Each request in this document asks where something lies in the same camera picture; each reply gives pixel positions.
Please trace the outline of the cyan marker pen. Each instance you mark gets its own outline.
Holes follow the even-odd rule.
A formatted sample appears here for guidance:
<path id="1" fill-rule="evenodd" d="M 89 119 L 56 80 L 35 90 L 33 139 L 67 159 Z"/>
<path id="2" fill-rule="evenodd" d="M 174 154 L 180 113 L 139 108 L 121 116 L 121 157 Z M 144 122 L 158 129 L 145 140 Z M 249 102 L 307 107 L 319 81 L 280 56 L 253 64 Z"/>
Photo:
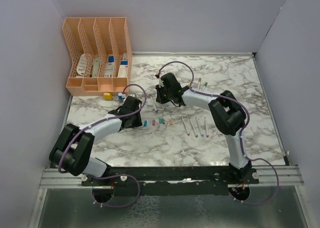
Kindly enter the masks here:
<path id="1" fill-rule="evenodd" d="M 152 96 L 150 96 L 150 100 L 151 100 L 151 103 L 152 103 L 152 106 L 154 108 L 155 113 L 158 113 L 159 112 L 158 108 L 156 107 L 156 103 L 155 103 L 155 101 L 154 101 Z"/>

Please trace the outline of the peach marker pen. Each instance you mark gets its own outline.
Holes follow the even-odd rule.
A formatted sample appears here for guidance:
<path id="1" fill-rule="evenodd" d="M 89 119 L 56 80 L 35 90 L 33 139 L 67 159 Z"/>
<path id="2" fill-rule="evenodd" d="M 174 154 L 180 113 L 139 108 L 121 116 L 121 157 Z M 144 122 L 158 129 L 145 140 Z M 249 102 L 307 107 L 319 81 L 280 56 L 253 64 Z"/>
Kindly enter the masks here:
<path id="1" fill-rule="evenodd" d="M 186 124 L 185 119 L 184 119 L 183 117 L 181 117 L 181 120 L 182 120 L 182 123 L 183 123 L 183 126 L 184 126 L 184 128 L 185 128 L 185 131 L 186 131 L 187 136 L 190 136 L 190 131 L 189 131 L 189 129 L 188 129 L 188 126 L 187 126 L 187 124 Z"/>

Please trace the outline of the grey marker pen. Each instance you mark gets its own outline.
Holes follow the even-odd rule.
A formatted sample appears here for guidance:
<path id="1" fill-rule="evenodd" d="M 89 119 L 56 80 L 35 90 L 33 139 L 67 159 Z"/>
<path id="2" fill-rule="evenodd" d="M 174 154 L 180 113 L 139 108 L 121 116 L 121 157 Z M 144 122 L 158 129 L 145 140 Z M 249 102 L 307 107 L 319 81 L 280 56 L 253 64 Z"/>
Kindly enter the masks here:
<path id="1" fill-rule="evenodd" d="M 190 123 L 190 126 L 191 126 L 191 129 L 192 129 L 192 132 L 193 132 L 194 136 L 197 138 L 199 135 L 198 135 L 198 133 L 196 131 L 194 123 L 192 122 L 192 120 L 190 118 L 189 118 L 189 123 Z"/>

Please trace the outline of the teal marker pen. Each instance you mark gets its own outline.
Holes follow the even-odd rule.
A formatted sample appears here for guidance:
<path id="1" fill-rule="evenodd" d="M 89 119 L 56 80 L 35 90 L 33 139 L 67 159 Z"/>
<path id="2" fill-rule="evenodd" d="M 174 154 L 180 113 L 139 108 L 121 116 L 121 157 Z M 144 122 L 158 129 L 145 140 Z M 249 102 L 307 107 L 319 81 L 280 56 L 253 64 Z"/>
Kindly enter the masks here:
<path id="1" fill-rule="evenodd" d="M 198 118 L 198 117 L 195 117 L 195 121 L 196 121 L 197 128 L 198 128 L 198 130 L 199 130 L 200 136 L 201 136 L 201 137 L 204 137 L 204 133 L 203 133 L 203 130 L 202 130 L 202 127 L 201 127 L 199 118 Z"/>

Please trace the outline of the magenta marker pen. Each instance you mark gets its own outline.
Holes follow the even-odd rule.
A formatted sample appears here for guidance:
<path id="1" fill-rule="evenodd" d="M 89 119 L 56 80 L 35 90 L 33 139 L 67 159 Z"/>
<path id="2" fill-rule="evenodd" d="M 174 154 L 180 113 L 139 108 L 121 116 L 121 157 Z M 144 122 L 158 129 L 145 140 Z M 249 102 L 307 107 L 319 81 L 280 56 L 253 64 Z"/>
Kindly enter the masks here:
<path id="1" fill-rule="evenodd" d="M 204 127 L 205 127 L 205 136 L 209 138 L 209 127 L 208 127 L 208 121 L 206 117 L 204 118 Z"/>

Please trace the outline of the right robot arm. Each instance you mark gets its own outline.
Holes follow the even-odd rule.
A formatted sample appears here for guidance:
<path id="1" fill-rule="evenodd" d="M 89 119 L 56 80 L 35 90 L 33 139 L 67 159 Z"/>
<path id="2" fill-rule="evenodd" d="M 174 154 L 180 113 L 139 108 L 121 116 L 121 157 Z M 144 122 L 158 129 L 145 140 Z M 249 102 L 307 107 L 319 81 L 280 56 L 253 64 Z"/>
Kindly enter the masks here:
<path id="1" fill-rule="evenodd" d="M 232 92 L 226 90 L 219 95 L 205 94 L 189 86 L 182 87 L 173 73 L 156 75 L 156 101 L 160 104 L 172 102 L 180 106 L 193 106 L 208 110 L 216 128 L 225 135 L 229 150 L 230 179 L 240 184 L 248 177 L 252 163 L 247 159 L 242 138 L 247 115 Z"/>

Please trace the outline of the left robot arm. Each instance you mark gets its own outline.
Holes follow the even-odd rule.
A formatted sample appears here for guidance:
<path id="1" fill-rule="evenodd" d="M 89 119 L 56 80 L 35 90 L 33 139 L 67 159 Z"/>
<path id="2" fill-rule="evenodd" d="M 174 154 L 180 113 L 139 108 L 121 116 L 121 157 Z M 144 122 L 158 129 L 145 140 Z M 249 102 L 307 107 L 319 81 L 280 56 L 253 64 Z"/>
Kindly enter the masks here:
<path id="1" fill-rule="evenodd" d="M 123 129 L 142 126 L 141 106 L 140 99 L 129 95 L 121 106 L 101 120 L 82 126 L 65 125 L 49 154 L 50 162 L 73 176 L 89 175 L 97 184 L 106 185 L 111 178 L 108 171 L 111 166 L 91 157 L 93 145 Z"/>

